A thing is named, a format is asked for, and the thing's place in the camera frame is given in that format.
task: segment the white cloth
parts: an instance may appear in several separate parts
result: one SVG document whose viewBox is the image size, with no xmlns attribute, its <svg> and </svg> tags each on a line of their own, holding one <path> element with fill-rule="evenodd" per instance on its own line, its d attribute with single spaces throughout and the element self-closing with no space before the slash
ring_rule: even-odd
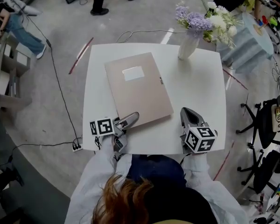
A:
<svg viewBox="0 0 280 224">
<path fill-rule="evenodd" d="M 108 179 L 114 173 L 122 175 L 116 188 L 125 180 L 132 164 L 132 155 L 123 155 L 117 164 L 113 156 L 111 137 L 107 137 L 103 139 L 101 150 L 90 159 L 82 173 L 71 196 L 65 224 L 91 223 L 93 210 Z M 220 182 L 212 181 L 207 172 L 208 168 L 206 154 L 185 157 L 183 169 L 187 186 L 201 193 L 210 203 L 218 224 L 248 224 L 245 211 Z"/>
</svg>

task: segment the black cable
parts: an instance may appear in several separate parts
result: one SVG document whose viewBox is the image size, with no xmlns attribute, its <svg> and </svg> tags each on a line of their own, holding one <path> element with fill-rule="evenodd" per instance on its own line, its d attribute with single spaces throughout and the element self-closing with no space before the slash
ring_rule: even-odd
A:
<svg viewBox="0 0 280 224">
<path fill-rule="evenodd" d="M 79 1 L 80 5 L 81 6 L 84 6 L 86 3 L 88 3 L 88 0 L 85 0 L 86 2 L 85 3 L 81 3 L 81 0 Z"/>
<path fill-rule="evenodd" d="M 60 90 L 60 92 L 61 92 L 61 96 L 62 96 L 64 105 L 65 105 L 66 112 L 67 112 L 67 114 L 68 114 L 68 116 L 69 116 L 70 123 L 71 123 L 71 125 L 72 125 L 72 127 L 73 127 L 73 130 L 74 130 L 74 133 L 75 133 L 75 137 L 76 137 L 76 140 L 77 140 L 77 142 L 78 142 L 78 146 L 81 147 L 81 146 L 79 145 L 79 140 L 78 140 L 78 137 L 77 137 L 77 133 L 76 133 L 74 124 L 73 124 L 73 122 L 71 121 L 71 118 L 70 118 L 70 113 L 69 113 L 69 111 L 68 111 L 68 109 L 67 109 L 67 105 L 66 105 L 66 102 L 65 102 L 65 99 L 64 99 L 64 96 L 63 96 L 63 92 L 62 92 L 62 90 L 61 90 L 61 86 L 60 86 L 60 83 L 59 83 L 59 79 L 58 79 L 58 75 L 57 75 L 57 71 L 56 71 L 56 67 L 55 67 L 55 63 L 54 63 L 53 48 L 52 48 L 52 46 L 51 46 L 51 43 L 50 43 L 50 41 L 46 38 L 46 36 L 42 33 L 42 31 L 38 28 L 38 26 L 32 21 L 32 19 L 26 15 L 26 13 L 23 11 L 23 9 L 20 7 L 20 5 L 18 5 L 14 0 L 13 0 L 13 2 L 20 8 L 20 10 L 25 14 L 25 16 L 28 18 L 28 20 L 30 20 L 30 21 L 35 25 L 35 27 L 40 31 L 40 33 L 41 33 L 41 34 L 43 35 L 43 37 L 46 39 L 46 42 L 47 42 L 48 46 L 51 48 L 52 62 L 53 62 L 53 67 L 54 67 L 56 79 L 57 79 L 57 82 L 58 82 L 59 90 Z"/>
<path fill-rule="evenodd" d="M 275 81 L 275 82 L 278 82 L 278 78 L 275 79 L 273 71 L 275 70 L 275 72 L 277 73 L 277 75 L 280 76 L 280 68 L 279 68 L 278 65 L 276 65 L 276 63 L 274 63 L 274 66 L 275 66 L 275 67 L 272 68 L 272 76 L 273 76 L 274 81 Z"/>
<path fill-rule="evenodd" d="M 59 83 L 59 79 L 58 79 L 58 76 L 57 76 L 57 71 L 56 71 L 56 67 L 55 67 L 55 64 L 54 64 L 54 58 L 53 58 L 53 48 L 52 48 L 50 42 L 48 41 L 48 39 L 47 39 L 46 41 L 47 41 L 48 46 L 51 48 L 51 56 L 52 56 L 52 61 L 53 61 L 53 67 L 54 67 L 56 79 L 57 79 L 57 82 L 58 82 L 58 86 L 59 86 L 59 89 L 60 89 L 60 92 L 61 92 L 61 96 L 62 96 L 64 105 L 65 105 L 66 112 L 67 112 L 67 114 L 68 114 L 68 116 L 69 116 L 70 123 L 71 123 L 71 125 L 73 126 L 73 130 L 74 130 L 74 133 L 75 133 L 75 137 L 76 137 L 77 142 L 78 142 L 78 145 L 79 145 L 79 140 L 78 140 L 78 137 L 77 137 L 77 133 L 76 133 L 74 124 L 73 124 L 73 122 L 71 121 L 70 113 L 69 113 L 69 111 L 68 111 L 68 109 L 67 109 L 66 102 L 65 102 L 65 99 L 64 99 L 64 97 L 63 97 L 63 93 L 62 93 L 61 86 L 60 86 L 60 83 Z"/>
<path fill-rule="evenodd" d="M 16 146 L 16 147 L 14 147 L 14 148 L 12 149 L 11 154 L 10 154 L 10 156 L 9 156 L 9 158 L 8 158 L 8 161 L 7 161 L 6 163 L 4 163 L 4 164 L 0 164 L 0 166 L 4 166 L 4 165 L 7 165 L 7 164 L 11 163 L 12 160 L 13 160 L 13 152 L 14 152 L 14 150 L 17 149 L 17 148 L 19 148 L 19 147 L 21 147 L 21 146 L 24 146 L 24 145 L 32 145 L 32 146 L 50 146 L 50 147 L 54 147 L 54 146 L 58 146 L 58 145 L 62 145 L 62 144 L 72 144 L 72 145 L 74 145 L 74 144 L 76 144 L 75 141 L 78 140 L 78 139 L 81 139 L 81 138 L 82 138 L 82 137 L 79 137 L 79 138 L 74 139 L 74 140 L 71 141 L 71 142 L 63 142 L 63 143 L 58 143 L 58 144 L 21 144 L 21 145 Z"/>
<path fill-rule="evenodd" d="M 101 143 L 99 142 L 99 137 L 95 137 L 94 138 L 94 142 L 96 144 L 96 146 L 98 147 L 99 150 L 101 150 Z"/>
<path fill-rule="evenodd" d="M 181 160 L 181 162 L 179 163 L 179 165 L 182 165 L 182 163 L 183 163 L 183 160 L 185 159 L 185 157 L 187 157 L 187 156 L 189 156 L 189 155 L 191 155 L 192 153 L 190 153 L 190 154 L 187 154 L 186 156 L 184 156 L 184 158 Z"/>
</svg>

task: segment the gray floor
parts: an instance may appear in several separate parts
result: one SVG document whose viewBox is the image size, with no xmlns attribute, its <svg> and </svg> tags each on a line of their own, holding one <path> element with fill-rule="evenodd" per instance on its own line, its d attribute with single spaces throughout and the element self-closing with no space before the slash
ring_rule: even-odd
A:
<svg viewBox="0 0 280 224">
<path fill-rule="evenodd" d="M 6 162 L 14 147 L 15 144 L 0 121 L 0 164 Z M 26 223 L 63 224 L 70 198 L 37 172 L 19 150 L 14 150 L 13 158 L 13 165 L 8 167 L 17 169 L 25 185 L 21 187 L 17 181 L 13 181 L 8 189 L 2 191 L 0 207 L 2 205 L 3 209 L 0 208 L 0 219 L 5 216 L 2 212 L 9 215 L 20 208 L 29 218 Z"/>
<path fill-rule="evenodd" d="M 53 46 L 54 59 L 60 84 L 75 125 L 77 135 L 82 135 L 84 85 L 90 49 L 85 53 L 71 75 L 68 75 L 79 51 L 92 37 L 92 44 L 114 43 L 125 31 L 169 29 L 182 30 L 175 22 L 175 5 L 181 0 L 105 0 L 110 13 L 102 17 L 90 15 L 92 0 L 80 6 L 79 2 L 67 5 L 64 0 L 35 0 L 32 6 L 43 11 L 33 18 Z M 183 0 L 191 10 L 203 12 L 200 0 Z M 41 38 L 31 24 L 28 30 Z M 128 42 L 160 43 L 164 32 L 137 33 Z M 174 34 L 168 44 L 180 44 L 182 34 Z M 213 44 L 201 41 L 200 48 L 215 50 Z M 280 66 L 280 56 L 276 57 Z M 232 78 L 233 73 L 223 67 L 226 83 L 227 132 L 225 150 L 208 155 L 211 177 L 217 176 L 227 189 L 236 196 L 241 189 L 240 181 L 245 174 L 236 172 L 239 165 L 247 165 L 246 143 L 252 133 L 235 135 L 235 130 L 245 127 L 251 119 L 239 107 L 252 105 L 277 96 L 276 83 L 272 77 L 273 63 L 264 61 L 250 74 L 234 75 L 247 89 Z M 21 79 L 23 94 L 31 96 L 33 103 L 24 110 L 14 113 L 14 124 L 22 135 L 22 141 L 29 143 L 55 144 L 74 139 L 61 94 L 56 82 L 49 49 L 35 67 Z M 13 137 L 17 134 L 10 130 Z M 58 147 L 21 147 L 20 150 L 31 164 L 54 186 L 70 196 L 79 181 L 87 161 L 93 152 L 72 153 L 71 145 Z M 225 165 L 218 174 L 226 156 Z"/>
</svg>

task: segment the chair leg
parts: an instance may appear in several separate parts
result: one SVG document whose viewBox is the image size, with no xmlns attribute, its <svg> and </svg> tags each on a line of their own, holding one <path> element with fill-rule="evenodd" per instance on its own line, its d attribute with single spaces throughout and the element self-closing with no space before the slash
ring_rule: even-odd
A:
<svg viewBox="0 0 280 224">
<path fill-rule="evenodd" d="M 248 127 L 244 128 L 243 130 L 236 130 L 236 133 L 244 133 L 253 127 L 254 127 L 254 123 L 250 124 Z"/>
<path fill-rule="evenodd" d="M 238 172 L 247 172 L 247 171 L 251 171 L 254 167 L 249 167 L 249 168 L 245 168 L 245 169 L 242 169 L 241 167 L 238 167 Z"/>
<path fill-rule="evenodd" d="M 254 127 L 253 129 L 253 138 L 252 138 L 252 145 L 254 145 L 255 139 L 256 139 L 256 134 L 257 134 L 257 127 Z"/>
<path fill-rule="evenodd" d="M 246 185 L 246 184 L 249 182 L 249 180 L 252 178 L 252 176 L 254 175 L 256 169 L 258 169 L 259 163 L 260 163 L 260 161 L 261 161 L 261 159 L 262 159 L 262 156 L 263 156 L 263 154 L 264 154 L 263 150 L 261 149 L 261 151 L 260 151 L 260 152 L 261 152 L 261 155 L 260 155 L 260 157 L 258 158 L 258 160 L 256 160 L 255 149 L 254 149 L 254 147 L 251 147 L 251 149 L 253 150 L 253 166 L 250 167 L 250 168 L 246 168 L 246 169 L 240 170 L 240 171 L 239 171 L 240 167 L 238 167 L 238 171 L 239 171 L 239 172 L 245 172 L 245 171 L 251 170 L 251 173 L 249 173 L 249 175 L 248 175 L 246 181 L 243 181 L 243 182 L 242 182 L 242 185 Z"/>
<path fill-rule="evenodd" d="M 252 120 L 254 121 L 255 120 L 255 115 L 253 114 L 253 112 L 251 111 L 250 107 L 247 105 L 247 104 L 241 104 L 241 107 L 246 107 L 248 113 L 250 114 Z"/>
</svg>

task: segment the white label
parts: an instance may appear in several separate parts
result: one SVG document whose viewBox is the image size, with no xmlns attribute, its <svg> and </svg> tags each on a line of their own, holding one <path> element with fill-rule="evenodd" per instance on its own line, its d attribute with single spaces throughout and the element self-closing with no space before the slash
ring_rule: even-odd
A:
<svg viewBox="0 0 280 224">
<path fill-rule="evenodd" d="M 126 81 L 144 77 L 144 72 L 143 72 L 141 66 L 135 66 L 135 67 L 123 70 L 122 73 L 124 74 Z"/>
</svg>

